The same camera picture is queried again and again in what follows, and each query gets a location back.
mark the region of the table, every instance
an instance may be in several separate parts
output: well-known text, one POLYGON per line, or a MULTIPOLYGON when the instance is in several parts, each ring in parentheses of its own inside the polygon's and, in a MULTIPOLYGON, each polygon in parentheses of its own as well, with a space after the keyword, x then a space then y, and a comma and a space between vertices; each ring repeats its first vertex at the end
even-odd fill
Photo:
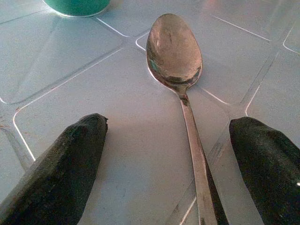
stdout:
POLYGON ((68 18, 41 0, 0 1, 0 202, 68 125, 99 113, 109 129, 79 224, 197 224, 181 106, 145 55, 154 21, 174 13, 202 51, 188 95, 228 221, 262 225, 228 126, 254 117, 300 147, 299 10, 297 0, 111 0, 68 18))

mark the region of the metal spoon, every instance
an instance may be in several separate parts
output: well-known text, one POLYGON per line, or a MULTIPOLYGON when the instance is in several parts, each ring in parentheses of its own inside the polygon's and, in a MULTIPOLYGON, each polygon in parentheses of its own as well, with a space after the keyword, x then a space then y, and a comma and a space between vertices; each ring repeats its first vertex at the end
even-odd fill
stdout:
POLYGON ((164 14, 152 25, 146 52, 148 67, 154 78, 180 98, 193 161, 199 224, 227 224, 186 94, 202 73, 198 43, 180 17, 164 14))

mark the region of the spoon handle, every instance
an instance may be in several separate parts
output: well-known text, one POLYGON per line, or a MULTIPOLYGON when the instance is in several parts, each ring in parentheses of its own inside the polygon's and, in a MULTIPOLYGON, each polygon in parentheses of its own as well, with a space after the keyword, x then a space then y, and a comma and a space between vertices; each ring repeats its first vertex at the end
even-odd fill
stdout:
POLYGON ((187 94, 180 96, 192 155, 200 225, 228 224, 201 145, 187 94))

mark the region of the dark green object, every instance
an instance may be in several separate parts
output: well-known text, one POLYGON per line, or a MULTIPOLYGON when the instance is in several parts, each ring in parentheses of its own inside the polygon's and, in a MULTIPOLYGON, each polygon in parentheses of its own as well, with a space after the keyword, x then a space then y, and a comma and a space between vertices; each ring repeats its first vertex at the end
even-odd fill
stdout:
POLYGON ((241 175, 265 225, 300 224, 300 150, 280 131, 243 117, 229 126, 241 175))
POLYGON ((91 114, 67 127, 0 206, 0 225, 76 225, 96 178, 106 118, 91 114))
POLYGON ((69 16, 89 16, 101 12, 110 0, 44 0, 54 10, 69 16))

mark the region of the green cup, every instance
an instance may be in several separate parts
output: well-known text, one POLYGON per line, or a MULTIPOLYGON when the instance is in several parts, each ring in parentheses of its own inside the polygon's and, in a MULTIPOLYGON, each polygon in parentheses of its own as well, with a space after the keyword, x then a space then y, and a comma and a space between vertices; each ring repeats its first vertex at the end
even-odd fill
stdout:
POLYGON ((43 0, 55 11, 72 17, 86 17, 100 13, 110 0, 43 0))

